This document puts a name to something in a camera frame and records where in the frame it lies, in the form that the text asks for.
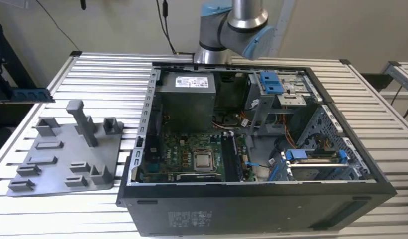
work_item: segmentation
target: power supply label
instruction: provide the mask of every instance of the power supply label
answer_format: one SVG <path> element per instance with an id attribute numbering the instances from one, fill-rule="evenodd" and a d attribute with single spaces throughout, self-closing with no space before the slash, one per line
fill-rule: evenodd
<path id="1" fill-rule="evenodd" d="M 178 76 L 175 87 L 209 88 L 209 78 Z"/>
<path id="2" fill-rule="evenodd" d="M 170 212 L 170 227 L 209 227 L 213 211 Z"/>

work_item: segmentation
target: motherboard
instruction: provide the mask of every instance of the motherboard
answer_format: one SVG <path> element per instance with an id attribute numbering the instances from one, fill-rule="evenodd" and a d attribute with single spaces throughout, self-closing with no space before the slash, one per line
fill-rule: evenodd
<path id="1" fill-rule="evenodd" d="M 163 139 L 162 157 L 146 163 L 145 182 L 254 180 L 243 135 L 166 133 Z"/>

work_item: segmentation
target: aluminum extrusion table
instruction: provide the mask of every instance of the aluminum extrusion table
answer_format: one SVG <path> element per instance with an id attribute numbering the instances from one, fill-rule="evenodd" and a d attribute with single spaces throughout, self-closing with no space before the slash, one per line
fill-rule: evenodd
<path id="1" fill-rule="evenodd" d="M 37 137 L 33 126 L 39 117 L 55 117 L 59 123 L 74 123 L 65 109 L 73 99 L 85 101 L 85 113 L 95 122 L 102 122 L 105 117 L 118 117 L 126 124 L 117 173 L 121 179 L 129 151 L 135 145 L 153 62 L 191 60 L 191 56 L 99 53 L 69 58 L 49 86 L 57 103 L 33 107 L 0 150 L 0 238 L 141 237 L 130 213 L 115 205 L 121 180 L 111 190 L 34 198 L 7 197 L 7 185 Z M 257 61 L 234 58 L 234 64 L 313 68 L 399 194 L 339 232 L 194 238 L 408 239 L 408 123 L 354 66 L 339 60 L 282 58 Z"/>
<path id="2" fill-rule="evenodd" d="M 391 75 L 408 90 L 408 62 L 390 61 L 383 73 Z"/>

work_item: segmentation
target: gray plastic holder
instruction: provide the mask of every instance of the gray plastic holder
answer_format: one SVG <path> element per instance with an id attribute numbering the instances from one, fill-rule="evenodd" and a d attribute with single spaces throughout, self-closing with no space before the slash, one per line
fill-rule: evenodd
<path id="1" fill-rule="evenodd" d="M 81 124 L 61 125 L 55 118 L 39 120 L 39 136 L 9 185 L 9 196 L 113 188 L 125 125 L 117 118 L 94 123 L 82 108 L 82 101 L 70 101 L 67 111 Z"/>

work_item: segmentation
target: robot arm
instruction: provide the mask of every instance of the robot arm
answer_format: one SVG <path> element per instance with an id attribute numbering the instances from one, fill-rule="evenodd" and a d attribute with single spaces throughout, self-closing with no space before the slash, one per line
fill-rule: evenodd
<path id="1" fill-rule="evenodd" d="M 218 0 L 202 6 L 197 63 L 230 64 L 230 50 L 250 60 L 270 49 L 275 28 L 267 25 L 262 0 Z"/>

